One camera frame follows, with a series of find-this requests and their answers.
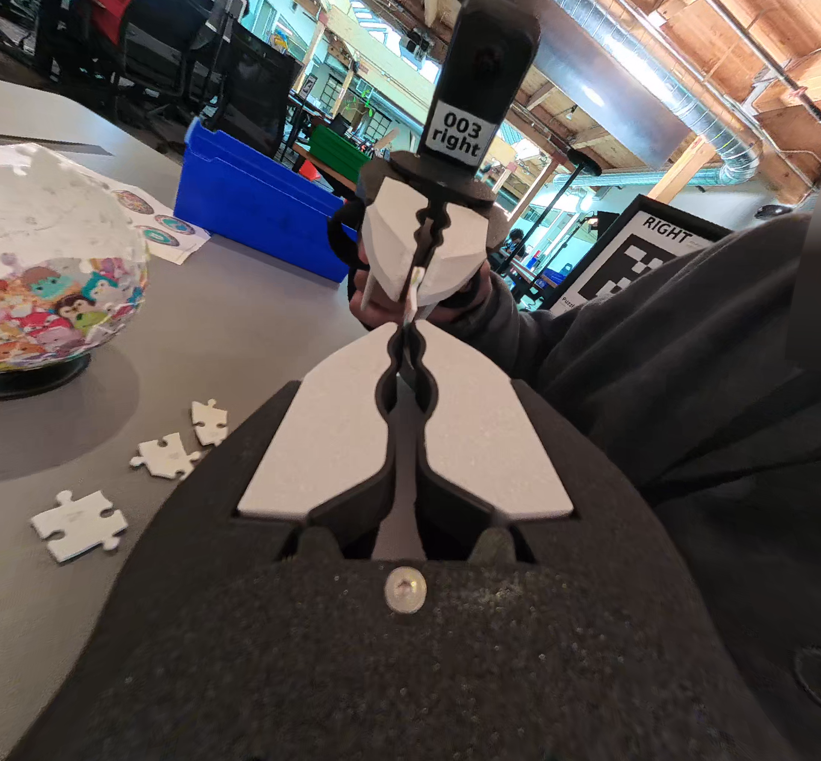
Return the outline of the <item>green plastic bin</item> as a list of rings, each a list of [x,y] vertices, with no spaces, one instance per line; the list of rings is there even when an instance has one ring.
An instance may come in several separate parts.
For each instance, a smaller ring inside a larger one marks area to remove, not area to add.
[[[371,155],[338,135],[330,127],[315,127],[309,143],[311,157],[317,158],[354,184],[357,183],[363,166],[372,159]]]

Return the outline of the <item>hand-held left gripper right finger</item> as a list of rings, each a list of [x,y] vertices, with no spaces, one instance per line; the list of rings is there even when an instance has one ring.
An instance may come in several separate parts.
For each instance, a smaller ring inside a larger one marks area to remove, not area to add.
[[[427,321],[414,324],[414,370],[425,418],[417,513],[446,549],[468,554],[489,528],[573,515],[509,375]]]

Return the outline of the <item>silver ventilation duct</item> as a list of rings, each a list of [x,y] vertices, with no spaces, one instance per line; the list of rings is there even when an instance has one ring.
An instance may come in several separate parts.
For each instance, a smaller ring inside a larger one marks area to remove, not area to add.
[[[729,117],[713,108],[705,89],[673,64],[657,55],[645,29],[631,28],[617,0],[550,0],[620,66],[637,77],[685,127],[713,146],[721,162],[719,185],[738,185],[753,179],[759,168],[759,147],[734,127]]]

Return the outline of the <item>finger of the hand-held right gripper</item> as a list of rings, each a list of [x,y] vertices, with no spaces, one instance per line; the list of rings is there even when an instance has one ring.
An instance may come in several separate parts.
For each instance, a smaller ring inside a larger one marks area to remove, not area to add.
[[[394,302],[405,304],[411,269],[422,266],[415,261],[419,248],[418,231],[427,218],[428,199],[400,181],[384,181],[364,214],[362,244],[369,261],[369,282],[363,305],[375,284]],[[431,313],[432,307],[418,313]]]
[[[422,308],[460,292],[486,258],[487,217],[453,202],[445,204],[444,216],[421,281]]]

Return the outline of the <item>black ball stand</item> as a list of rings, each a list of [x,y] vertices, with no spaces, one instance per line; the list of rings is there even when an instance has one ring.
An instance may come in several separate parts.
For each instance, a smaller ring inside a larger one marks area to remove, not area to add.
[[[92,359],[90,351],[57,360],[11,360],[1,364],[1,401],[35,397],[66,386],[81,376]]]

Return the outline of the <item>white puzzle leaflet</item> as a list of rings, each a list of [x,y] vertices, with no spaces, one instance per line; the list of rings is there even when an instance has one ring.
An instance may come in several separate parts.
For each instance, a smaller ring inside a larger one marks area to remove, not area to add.
[[[56,155],[62,162],[73,165],[97,182],[118,202],[130,222],[142,233],[153,256],[181,265],[210,241],[210,233],[178,218],[171,207],[161,203],[149,192],[99,174],[61,153]]]

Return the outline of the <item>single white puzzle piece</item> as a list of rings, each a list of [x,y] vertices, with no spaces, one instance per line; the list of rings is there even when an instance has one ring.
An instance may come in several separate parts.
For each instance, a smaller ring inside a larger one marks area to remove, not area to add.
[[[411,269],[407,290],[405,293],[405,304],[403,310],[403,326],[411,324],[419,310],[419,288],[425,277],[425,268],[422,266],[414,266]]]

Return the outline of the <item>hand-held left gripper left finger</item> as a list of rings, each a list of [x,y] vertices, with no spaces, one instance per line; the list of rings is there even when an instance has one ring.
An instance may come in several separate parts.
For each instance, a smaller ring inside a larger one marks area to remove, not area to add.
[[[335,351],[298,384],[236,506],[239,520],[329,531],[371,557],[395,500],[389,416],[403,331],[386,324]]]

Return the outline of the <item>colourful puzzle ball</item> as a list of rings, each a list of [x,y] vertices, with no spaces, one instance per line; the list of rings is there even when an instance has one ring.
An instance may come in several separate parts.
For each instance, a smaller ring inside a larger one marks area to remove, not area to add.
[[[40,145],[2,146],[1,370],[79,360],[134,318],[149,248],[113,182]]]

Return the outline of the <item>black framed marker sign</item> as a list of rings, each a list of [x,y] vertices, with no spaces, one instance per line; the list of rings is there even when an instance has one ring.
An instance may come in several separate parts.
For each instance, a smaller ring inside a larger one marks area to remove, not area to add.
[[[544,297],[540,309],[557,316],[608,298],[662,264],[703,250],[729,233],[723,226],[637,195],[565,280]]]

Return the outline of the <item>person's right hand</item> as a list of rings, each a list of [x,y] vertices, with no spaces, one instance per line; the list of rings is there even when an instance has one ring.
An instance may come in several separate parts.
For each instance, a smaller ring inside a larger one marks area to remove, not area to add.
[[[475,327],[482,318],[491,315],[504,285],[498,275],[490,270],[488,263],[484,263],[479,271],[481,282],[469,305],[456,309],[439,304],[431,311],[427,321],[448,333],[461,335]],[[379,284],[375,284],[367,304],[363,305],[369,277],[367,269],[352,269],[349,273],[347,293],[351,314],[368,330],[384,324],[403,324],[404,305],[390,300]]]

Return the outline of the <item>row of white puzzle pieces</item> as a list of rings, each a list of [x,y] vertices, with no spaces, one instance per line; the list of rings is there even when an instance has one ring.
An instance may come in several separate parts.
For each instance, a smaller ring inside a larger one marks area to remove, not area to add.
[[[200,448],[216,448],[227,439],[229,412],[214,399],[192,401],[190,423]],[[154,478],[184,480],[202,457],[201,450],[188,451],[179,433],[174,433],[140,442],[129,467],[146,469]],[[128,522],[102,492],[74,498],[64,490],[52,507],[30,518],[30,526],[46,542],[53,560],[62,564],[93,549],[117,550]]]

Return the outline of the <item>blue plastic bin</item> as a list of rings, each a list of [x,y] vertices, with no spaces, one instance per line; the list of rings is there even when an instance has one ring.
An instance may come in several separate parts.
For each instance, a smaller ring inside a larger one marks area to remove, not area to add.
[[[342,199],[199,118],[185,144],[177,218],[331,282],[345,279],[327,236]]]

